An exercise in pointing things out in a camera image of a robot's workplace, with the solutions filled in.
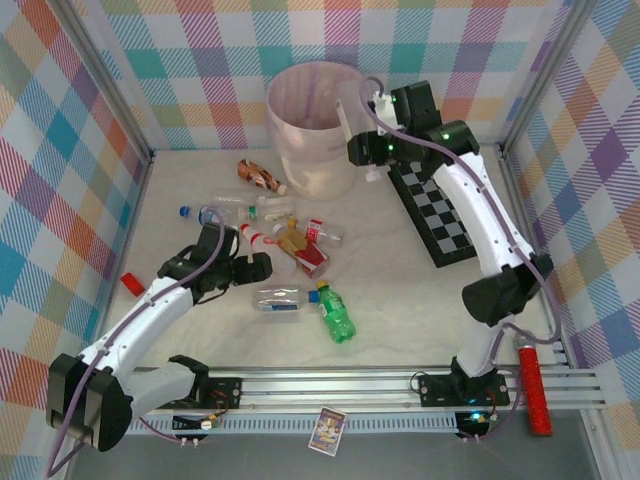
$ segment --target chessboard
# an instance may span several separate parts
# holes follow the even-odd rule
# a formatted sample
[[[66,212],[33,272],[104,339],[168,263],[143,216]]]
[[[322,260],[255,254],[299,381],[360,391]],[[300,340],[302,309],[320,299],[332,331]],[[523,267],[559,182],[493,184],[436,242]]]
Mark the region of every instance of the chessboard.
[[[436,267],[476,256],[458,212],[419,162],[394,165],[389,178]]]

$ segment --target playing card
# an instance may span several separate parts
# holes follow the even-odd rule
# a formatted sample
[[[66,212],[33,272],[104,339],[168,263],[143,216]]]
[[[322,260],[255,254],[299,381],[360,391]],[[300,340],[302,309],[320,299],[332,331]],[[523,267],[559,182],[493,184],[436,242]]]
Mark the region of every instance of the playing card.
[[[346,413],[322,407],[309,440],[309,448],[335,457],[346,421]]]

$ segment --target white bucket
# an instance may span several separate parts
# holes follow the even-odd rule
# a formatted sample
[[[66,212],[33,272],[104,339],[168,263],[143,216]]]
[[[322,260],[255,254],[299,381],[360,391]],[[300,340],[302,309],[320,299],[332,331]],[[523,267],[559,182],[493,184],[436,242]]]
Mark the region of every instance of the white bucket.
[[[267,134],[290,186],[311,200],[344,195],[356,178],[336,110],[338,85],[362,81],[353,67],[331,62],[295,65],[267,92]]]

